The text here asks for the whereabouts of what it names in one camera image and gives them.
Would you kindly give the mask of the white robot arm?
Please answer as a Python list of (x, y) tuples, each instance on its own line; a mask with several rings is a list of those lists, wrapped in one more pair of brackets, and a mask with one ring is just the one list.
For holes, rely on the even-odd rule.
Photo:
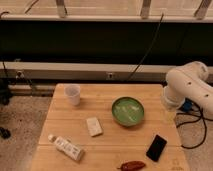
[(168, 111), (174, 111), (188, 98), (207, 114), (213, 114), (213, 87), (206, 83), (208, 76), (208, 67), (200, 61), (170, 69), (166, 74), (162, 104)]

